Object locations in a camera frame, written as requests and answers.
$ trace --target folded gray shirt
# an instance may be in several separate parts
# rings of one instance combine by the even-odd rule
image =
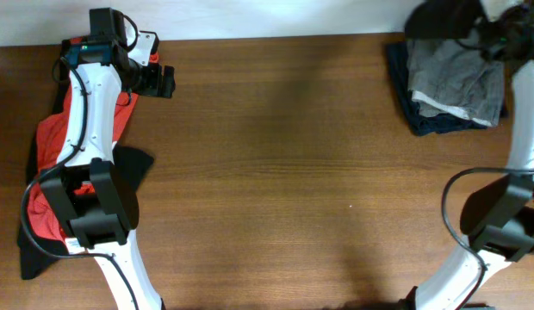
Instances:
[[[473,32],[464,44],[477,41]],[[450,113],[488,127],[499,124],[505,96],[502,62],[487,62],[480,51],[453,40],[410,40],[408,51],[408,88],[422,116]]]

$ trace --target wood grain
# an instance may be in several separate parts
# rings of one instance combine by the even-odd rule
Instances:
[[[397,301],[454,247],[447,179],[503,165],[511,122],[414,137],[382,54],[398,34],[163,42],[172,100],[141,98],[122,143],[156,162],[138,192],[140,249],[168,309],[318,309]],[[56,86],[57,46],[0,48],[0,309],[113,309],[93,261],[20,280],[28,146]],[[456,220],[491,177],[461,181]],[[534,309],[534,257],[473,301]]]

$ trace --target dark blue cloth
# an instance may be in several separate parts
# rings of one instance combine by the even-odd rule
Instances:
[[[417,136],[429,133],[451,133],[467,129],[487,129],[473,121],[467,121],[450,115],[440,114],[424,117],[419,114],[419,105],[413,102],[413,93],[408,90],[408,51],[407,43],[399,42],[386,45],[389,76],[394,84],[399,104],[407,118],[411,131]]]

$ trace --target brown table surface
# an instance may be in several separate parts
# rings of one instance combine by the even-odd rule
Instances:
[[[439,213],[454,173],[503,165],[510,120],[417,138],[383,44],[399,34],[162,42],[172,100],[140,98],[122,140],[156,162],[138,192],[140,251],[168,309],[338,307],[397,301],[455,244]],[[20,279],[28,148],[50,113],[58,46],[0,48],[0,309],[113,309],[93,260]],[[457,222],[469,177],[450,195]],[[534,309],[534,257],[473,301]]]

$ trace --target red garment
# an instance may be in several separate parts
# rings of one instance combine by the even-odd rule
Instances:
[[[158,62],[158,54],[151,55],[151,62]],[[123,129],[125,128],[129,116],[133,113],[135,104],[139,95],[132,94],[131,104],[127,104],[128,95],[125,92],[120,93],[115,107],[114,116],[114,134],[112,141],[120,139]],[[40,122],[37,127],[37,169],[41,172],[56,164],[57,157],[62,151],[62,145],[68,130],[68,121],[70,116],[71,105],[71,88],[68,88],[64,99],[64,110],[57,115],[51,115],[44,121]],[[76,194],[90,192],[91,186],[81,188]],[[29,221],[36,235],[46,238],[64,241],[65,234],[59,225],[54,212],[52,211],[47,199],[41,192],[39,184],[35,185],[30,193],[28,204]]]

